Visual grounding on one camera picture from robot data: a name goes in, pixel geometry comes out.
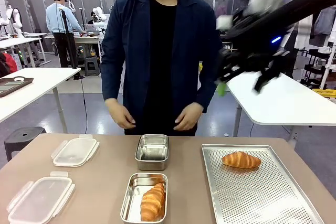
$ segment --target navy blue jacket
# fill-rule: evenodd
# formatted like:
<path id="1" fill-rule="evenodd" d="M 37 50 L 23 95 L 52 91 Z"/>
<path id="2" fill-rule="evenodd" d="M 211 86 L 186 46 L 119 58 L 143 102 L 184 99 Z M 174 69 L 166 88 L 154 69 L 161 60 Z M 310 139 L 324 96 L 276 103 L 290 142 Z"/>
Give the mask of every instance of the navy blue jacket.
<path id="1" fill-rule="evenodd" d="M 141 120 L 150 79 L 149 0 L 117 0 L 102 46 L 104 100 L 117 98 L 125 62 L 123 104 L 135 121 Z M 175 117 L 193 102 L 206 112 L 216 89 L 216 59 L 221 47 L 213 9 L 203 0 L 177 0 L 171 65 Z M 203 61 L 202 86 L 197 90 L 199 61 Z"/>

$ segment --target blue floor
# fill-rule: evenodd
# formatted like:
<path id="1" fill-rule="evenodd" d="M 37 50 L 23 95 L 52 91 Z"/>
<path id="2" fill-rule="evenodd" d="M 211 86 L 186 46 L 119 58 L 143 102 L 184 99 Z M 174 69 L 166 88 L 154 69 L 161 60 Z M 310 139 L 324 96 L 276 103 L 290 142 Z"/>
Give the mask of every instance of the blue floor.
<path id="1" fill-rule="evenodd" d="M 105 107 L 101 94 L 85 94 L 89 134 L 123 135 L 112 120 Z M 86 128 L 85 110 L 82 94 L 60 94 L 61 104 L 69 133 L 84 133 Z M 230 93 L 224 97 L 214 95 L 208 108 L 198 124 L 198 136 L 232 135 L 236 113 L 236 101 Z M 238 136 L 249 136 L 252 122 L 242 113 Z M 9 119 L 0 123 L 0 142 L 19 127 L 42 126 L 48 133 L 61 133 L 57 107 L 53 94 L 46 94 L 25 107 Z M 289 136 L 281 126 L 254 125 L 252 137 Z M 329 192 L 336 198 L 336 127 L 304 127 L 300 132 L 300 139 L 296 152 L 319 177 Z M 7 163 L 3 143 L 0 143 L 0 168 Z"/>

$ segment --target baking tray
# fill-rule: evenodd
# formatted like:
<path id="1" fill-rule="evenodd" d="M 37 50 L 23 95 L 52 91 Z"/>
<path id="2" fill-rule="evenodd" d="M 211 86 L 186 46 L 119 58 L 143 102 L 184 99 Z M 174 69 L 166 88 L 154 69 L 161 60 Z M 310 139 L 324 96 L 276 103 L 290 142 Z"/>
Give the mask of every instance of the baking tray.
<path id="1" fill-rule="evenodd" d="M 13 78 L 1 78 L 0 97 L 5 97 L 6 95 L 13 93 L 14 91 L 32 83 L 33 79 L 34 78 L 25 78 L 23 76 L 17 76 Z"/>
<path id="2" fill-rule="evenodd" d="M 324 223 L 270 146 L 203 144 L 202 151 L 217 224 Z M 223 156 L 238 151 L 260 158 L 261 165 L 223 165 Z"/>
<path id="3" fill-rule="evenodd" d="M 163 183 L 165 191 L 165 203 L 163 212 L 157 221 L 141 221 L 140 205 L 142 196 L 156 184 Z M 128 182 L 124 201 L 122 203 L 120 217 L 125 224 L 161 224 L 167 214 L 168 179 L 161 173 L 135 173 Z"/>
<path id="4" fill-rule="evenodd" d="M 166 135 L 142 135 L 135 159 L 139 170 L 165 170 L 169 155 L 169 138 Z"/>

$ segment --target croissant on tray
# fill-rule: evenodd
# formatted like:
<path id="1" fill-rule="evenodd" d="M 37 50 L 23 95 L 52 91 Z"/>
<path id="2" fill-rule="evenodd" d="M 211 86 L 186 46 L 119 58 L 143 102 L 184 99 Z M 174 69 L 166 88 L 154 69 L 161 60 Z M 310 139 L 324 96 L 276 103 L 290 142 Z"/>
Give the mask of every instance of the croissant on tray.
<path id="1" fill-rule="evenodd" d="M 222 158 L 223 164 L 237 168 L 255 168 L 261 164 L 257 157 L 248 155 L 245 152 L 234 152 Z"/>
<path id="2" fill-rule="evenodd" d="M 156 221 L 164 207 L 164 187 L 156 184 L 142 196 L 140 205 L 141 221 Z"/>

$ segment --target blue light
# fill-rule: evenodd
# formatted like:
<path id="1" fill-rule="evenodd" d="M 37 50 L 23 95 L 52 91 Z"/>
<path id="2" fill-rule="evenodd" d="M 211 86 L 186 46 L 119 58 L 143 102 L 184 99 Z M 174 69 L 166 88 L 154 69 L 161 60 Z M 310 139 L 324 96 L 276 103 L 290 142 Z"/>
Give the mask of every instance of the blue light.
<path id="1" fill-rule="evenodd" d="M 277 41 L 280 40 L 280 39 L 281 39 L 281 36 L 279 36 L 278 38 L 272 40 L 272 43 L 275 43 L 275 42 L 277 42 Z"/>

